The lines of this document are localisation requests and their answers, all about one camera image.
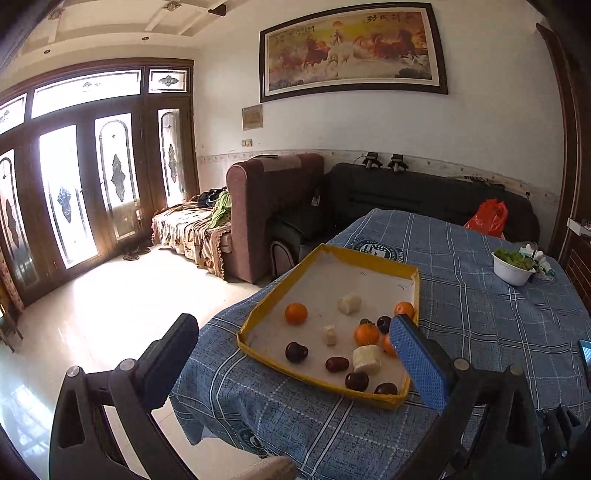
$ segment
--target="stained glass window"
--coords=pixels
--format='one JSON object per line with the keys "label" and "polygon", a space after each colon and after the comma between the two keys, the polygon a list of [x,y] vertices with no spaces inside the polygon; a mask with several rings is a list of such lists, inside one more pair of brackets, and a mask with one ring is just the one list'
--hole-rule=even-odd
{"label": "stained glass window", "polygon": [[180,110],[158,110],[160,158],[169,207],[185,201],[183,149],[180,136]]}
{"label": "stained glass window", "polygon": [[141,230],[131,113],[95,120],[96,158],[105,207],[117,240]]}
{"label": "stained glass window", "polygon": [[150,70],[148,93],[186,92],[186,70]]}
{"label": "stained glass window", "polygon": [[66,268],[98,254],[80,186],[76,126],[39,137],[41,176],[57,246]]}
{"label": "stained glass window", "polygon": [[25,121],[27,94],[0,106],[0,135]]}
{"label": "stained glass window", "polygon": [[33,285],[39,277],[22,224],[14,176],[14,150],[0,155],[0,212],[2,233],[14,265],[14,276],[26,286]]}
{"label": "stained glass window", "polygon": [[62,80],[35,90],[31,116],[105,98],[139,95],[141,70],[104,72]]}

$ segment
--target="electronic device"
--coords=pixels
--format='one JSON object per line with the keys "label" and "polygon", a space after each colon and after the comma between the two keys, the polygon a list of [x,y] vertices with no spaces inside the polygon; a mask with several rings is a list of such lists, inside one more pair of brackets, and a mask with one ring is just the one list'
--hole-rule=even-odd
{"label": "electronic device", "polygon": [[369,170],[371,167],[376,165],[378,168],[382,168],[382,162],[378,160],[378,152],[368,152],[363,159],[363,164]]}
{"label": "electronic device", "polygon": [[581,356],[583,357],[587,388],[591,391],[591,342],[581,339],[579,340],[579,348],[581,349]]}
{"label": "electronic device", "polygon": [[404,156],[400,154],[392,155],[388,168],[394,173],[402,173],[408,170],[408,165],[404,162]]}

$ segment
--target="banana chunk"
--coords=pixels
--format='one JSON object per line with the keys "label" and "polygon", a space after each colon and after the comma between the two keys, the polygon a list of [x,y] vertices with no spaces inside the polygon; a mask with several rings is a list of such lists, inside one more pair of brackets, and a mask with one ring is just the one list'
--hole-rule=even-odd
{"label": "banana chunk", "polygon": [[324,332],[324,342],[326,345],[336,345],[336,327],[334,325],[327,325],[326,327],[322,327],[322,331]]}
{"label": "banana chunk", "polygon": [[352,313],[360,311],[361,298],[359,298],[359,295],[350,293],[349,295],[345,295],[343,298],[339,299],[336,307],[343,315],[351,315]]}
{"label": "banana chunk", "polygon": [[373,375],[382,368],[381,349],[377,345],[364,345],[353,350],[353,371]]}

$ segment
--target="wall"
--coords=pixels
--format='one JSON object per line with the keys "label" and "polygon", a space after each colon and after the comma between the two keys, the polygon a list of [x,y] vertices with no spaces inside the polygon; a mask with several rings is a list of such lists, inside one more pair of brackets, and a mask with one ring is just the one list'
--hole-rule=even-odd
{"label": "wall", "polygon": [[[432,0],[450,94],[339,92],[264,104],[263,129],[243,132],[258,103],[259,32],[359,0],[251,0],[198,34],[195,111],[201,156],[261,150],[380,151],[463,164],[559,194],[560,100],[539,17],[525,0]],[[241,147],[252,138],[252,149]],[[200,163],[202,189],[231,162]]]}
{"label": "wall", "polygon": [[52,52],[47,56],[41,54],[39,59],[30,59],[28,56],[13,59],[6,72],[0,76],[0,92],[12,85],[22,82],[23,80],[34,77],[35,75],[50,72],[68,65],[74,65],[76,63],[126,57],[193,59],[195,57],[195,52],[195,48],[162,46],[149,43],[85,48],[83,42],[80,42],[79,50],[68,51],[63,54],[53,54]]}

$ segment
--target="tile floor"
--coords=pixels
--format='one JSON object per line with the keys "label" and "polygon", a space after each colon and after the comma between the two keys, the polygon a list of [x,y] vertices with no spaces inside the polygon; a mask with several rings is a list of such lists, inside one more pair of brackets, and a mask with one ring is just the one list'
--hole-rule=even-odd
{"label": "tile floor", "polygon": [[[138,358],[180,313],[192,314],[203,326],[257,290],[220,280],[158,247],[138,261],[119,257],[95,268],[25,311],[18,324],[24,340],[11,336],[16,353],[0,342],[0,423],[33,471],[48,479],[51,424],[68,367],[112,369],[124,358]],[[108,407],[107,414],[129,467],[147,476],[115,409]],[[219,439],[192,446],[168,401],[152,415],[200,480],[227,480],[258,462]]]}

